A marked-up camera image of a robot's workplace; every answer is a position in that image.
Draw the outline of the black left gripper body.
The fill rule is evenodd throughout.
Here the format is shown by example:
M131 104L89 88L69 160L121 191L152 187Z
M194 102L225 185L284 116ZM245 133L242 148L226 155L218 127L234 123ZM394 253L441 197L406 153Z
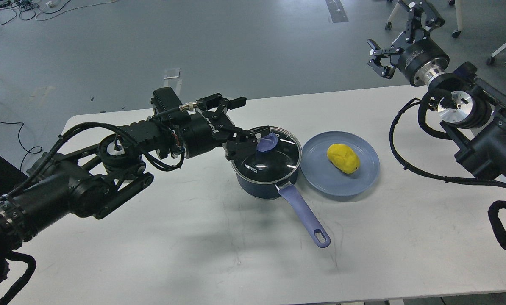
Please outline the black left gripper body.
M215 147L222 146L230 137L228 130L220 130L220 125L233 127L234 122L221 114L218 119L214 111L204 111L192 114L190 121L180 125L180 135L185 147L185 158L205 154Z

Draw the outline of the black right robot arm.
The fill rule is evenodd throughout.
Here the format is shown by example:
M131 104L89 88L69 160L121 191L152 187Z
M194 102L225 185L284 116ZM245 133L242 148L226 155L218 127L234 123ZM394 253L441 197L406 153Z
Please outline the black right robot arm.
M470 62L447 72L449 56L431 38L444 19L426 0L398 2L408 13L406 28L381 48L374 40L369 66L380 77L391 79L400 71L414 87L427 86L422 98L406 103L389 131L391 152L405 170L459 185L495 186L506 189L506 95L480 79ZM453 141L454 155L471 178L439 176L413 166L396 150L396 124L406 110L418 106L418 125L432 137Z

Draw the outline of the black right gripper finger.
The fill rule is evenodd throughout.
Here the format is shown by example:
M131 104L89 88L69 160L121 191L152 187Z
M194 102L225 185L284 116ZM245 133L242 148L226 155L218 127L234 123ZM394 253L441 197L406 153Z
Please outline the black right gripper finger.
M424 40L430 37L434 29L438 29L445 24L437 9L426 0L417 0L406 3L399 0L401 5L408 12L408 21L406 29L402 32L405 43L414 43L418 40Z
M402 54L403 49L401 47L391 46L390 48L382 49L374 40L367 39L367 44L371 48L370 60L368 65L377 73L378 76L385 79L392 79L395 73L395 68L390 66L384 66L381 60L384 58L399 57Z

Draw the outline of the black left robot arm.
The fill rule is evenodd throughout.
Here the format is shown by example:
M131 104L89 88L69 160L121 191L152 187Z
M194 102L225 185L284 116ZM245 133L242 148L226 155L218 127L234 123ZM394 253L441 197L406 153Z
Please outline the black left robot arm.
M59 136L50 151L28 171L26 180L0 195L0 284L9 261L27 269L3 297L6 305L36 270L31 255L17 252L23 243L72 213L102 219L146 189L154 180L147 164L171 172L186 158L222 147L227 160L253 154L269 127L244 130L227 116L245 106L245 97L216 93L183 104L170 87L156 89L154 115L123 126L80 123Z

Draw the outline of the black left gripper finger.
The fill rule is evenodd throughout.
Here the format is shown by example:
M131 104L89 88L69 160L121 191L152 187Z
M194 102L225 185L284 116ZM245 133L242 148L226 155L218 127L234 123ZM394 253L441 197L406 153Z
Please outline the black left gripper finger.
M225 143L225 157L228 161L233 161L252 155L257 149L259 139L267 136L271 127L261 126L249 130L225 127L225 131L231 133Z
M227 116L227 112L245 106L247 99L245 97L228 99L221 94L212 94L196 102L196 127L218 128L220 124L224 127L235 127L234 122Z

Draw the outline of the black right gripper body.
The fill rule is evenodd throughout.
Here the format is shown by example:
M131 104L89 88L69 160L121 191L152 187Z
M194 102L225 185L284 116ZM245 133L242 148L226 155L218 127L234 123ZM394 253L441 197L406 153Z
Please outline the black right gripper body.
M424 81L424 72L420 72L420 70L432 62L445 69L448 67L450 59L434 40L426 37L408 46L396 61L396 67L403 73L410 85L419 87L427 84Z

